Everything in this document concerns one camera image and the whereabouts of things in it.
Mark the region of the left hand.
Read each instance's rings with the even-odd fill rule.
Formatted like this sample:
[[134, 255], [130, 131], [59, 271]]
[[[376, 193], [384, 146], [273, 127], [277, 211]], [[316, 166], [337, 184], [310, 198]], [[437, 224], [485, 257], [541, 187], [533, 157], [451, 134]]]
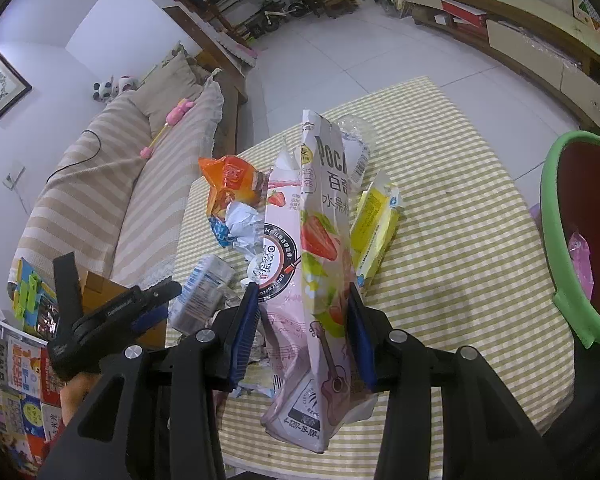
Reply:
[[60, 407], [62, 422], [65, 426], [70, 424], [70, 420], [80, 407], [83, 400], [95, 387], [100, 378], [100, 374], [79, 373], [70, 379], [61, 388]]

